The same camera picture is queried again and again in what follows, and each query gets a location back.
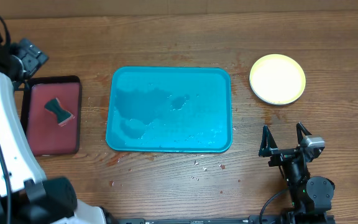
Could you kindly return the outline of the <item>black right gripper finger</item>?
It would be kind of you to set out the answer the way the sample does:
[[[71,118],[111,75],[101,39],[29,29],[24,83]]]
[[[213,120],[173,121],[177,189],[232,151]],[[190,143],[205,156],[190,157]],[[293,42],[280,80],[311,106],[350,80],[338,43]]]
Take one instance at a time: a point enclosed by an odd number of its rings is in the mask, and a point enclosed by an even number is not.
[[[259,149],[259,156],[272,156],[278,147],[274,141],[269,127],[265,124],[262,131],[262,142]]]
[[[301,122],[296,124],[296,134],[298,143],[301,143],[305,136],[311,135],[311,133],[303,126]]]

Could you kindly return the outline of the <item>yellow plate with green rim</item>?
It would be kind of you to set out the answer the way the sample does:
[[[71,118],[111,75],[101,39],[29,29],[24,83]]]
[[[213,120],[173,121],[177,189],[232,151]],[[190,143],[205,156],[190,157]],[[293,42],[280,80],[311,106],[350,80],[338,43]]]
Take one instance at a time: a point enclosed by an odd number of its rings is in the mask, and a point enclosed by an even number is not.
[[[303,94],[306,75],[300,64],[291,57],[269,54],[253,64],[249,83],[262,101],[271,105],[287,105]]]

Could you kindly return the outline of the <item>green and orange sponge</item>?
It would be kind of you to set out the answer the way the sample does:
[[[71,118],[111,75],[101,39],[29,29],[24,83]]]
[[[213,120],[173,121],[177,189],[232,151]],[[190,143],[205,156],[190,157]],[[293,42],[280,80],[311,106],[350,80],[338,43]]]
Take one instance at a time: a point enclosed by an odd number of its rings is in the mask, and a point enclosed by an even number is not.
[[[50,101],[46,102],[44,105],[44,108],[51,112],[56,116],[57,123],[59,126],[64,126],[74,118],[74,115],[69,112],[68,110],[65,110],[58,98],[53,98]]]

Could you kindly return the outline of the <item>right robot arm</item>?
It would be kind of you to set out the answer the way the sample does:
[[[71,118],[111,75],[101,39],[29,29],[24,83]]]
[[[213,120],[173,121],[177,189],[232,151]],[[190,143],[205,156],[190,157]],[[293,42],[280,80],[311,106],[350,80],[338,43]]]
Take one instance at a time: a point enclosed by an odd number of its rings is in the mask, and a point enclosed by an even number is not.
[[[287,187],[270,199],[260,210],[258,223],[334,223],[333,216],[326,214],[332,208],[333,181],[312,177],[307,163],[318,158],[325,148],[322,137],[311,134],[301,123],[296,125],[298,145],[279,149],[267,125],[263,126],[259,156],[268,157],[270,167],[278,167]],[[289,193],[292,208],[284,209],[273,218],[264,217],[267,206],[277,197]]]

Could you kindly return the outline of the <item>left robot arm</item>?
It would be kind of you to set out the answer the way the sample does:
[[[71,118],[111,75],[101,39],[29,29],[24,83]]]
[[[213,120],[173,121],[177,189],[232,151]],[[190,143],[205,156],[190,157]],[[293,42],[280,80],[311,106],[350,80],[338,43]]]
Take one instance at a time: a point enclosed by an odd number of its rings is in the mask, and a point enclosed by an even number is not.
[[[114,223],[103,207],[79,200],[67,178],[47,179],[30,150],[14,94],[47,60],[31,41],[0,33],[0,223]]]

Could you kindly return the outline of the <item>black tray with red liquid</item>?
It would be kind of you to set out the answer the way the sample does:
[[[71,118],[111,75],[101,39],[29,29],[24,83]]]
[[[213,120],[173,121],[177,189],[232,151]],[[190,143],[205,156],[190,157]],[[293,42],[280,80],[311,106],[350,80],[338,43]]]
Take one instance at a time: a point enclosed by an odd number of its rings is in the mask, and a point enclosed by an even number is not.
[[[58,98],[74,115],[64,126],[44,105]],[[80,145],[82,86],[77,76],[32,78],[24,90],[21,125],[35,156],[75,154]]]

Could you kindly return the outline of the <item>teal plastic serving tray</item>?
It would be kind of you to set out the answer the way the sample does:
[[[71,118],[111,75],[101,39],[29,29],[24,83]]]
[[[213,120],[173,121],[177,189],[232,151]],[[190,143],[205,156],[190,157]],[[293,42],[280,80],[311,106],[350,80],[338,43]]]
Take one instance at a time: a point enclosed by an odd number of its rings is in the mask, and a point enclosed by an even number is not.
[[[111,79],[105,140],[116,151],[227,151],[229,74],[221,68],[119,68]]]

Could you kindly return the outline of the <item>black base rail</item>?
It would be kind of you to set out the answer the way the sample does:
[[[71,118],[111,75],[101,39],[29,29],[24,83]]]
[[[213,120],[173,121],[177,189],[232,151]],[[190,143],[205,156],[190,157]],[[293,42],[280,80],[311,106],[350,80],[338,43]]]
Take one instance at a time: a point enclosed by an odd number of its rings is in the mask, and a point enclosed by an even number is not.
[[[251,215],[247,218],[207,218],[207,219],[163,219],[163,220],[145,220],[143,218],[114,218],[107,216],[106,223],[108,224],[258,224],[259,216]],[[280,217],[280,215],[264,215],[262,217],[263,224],[284,224],[291,223]],[[333,216],[327,216],[326,221],[312,219],[311,221],[299,220],[292,223],[328,223],[335,224],[336,221]]]

